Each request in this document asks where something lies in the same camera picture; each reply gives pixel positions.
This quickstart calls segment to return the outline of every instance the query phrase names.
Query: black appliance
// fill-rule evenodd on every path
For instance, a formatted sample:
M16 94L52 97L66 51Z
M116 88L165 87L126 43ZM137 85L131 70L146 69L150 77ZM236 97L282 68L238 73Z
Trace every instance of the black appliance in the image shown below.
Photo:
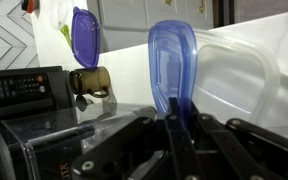
M60 66L0 71L0 121L73 107L68 73Z

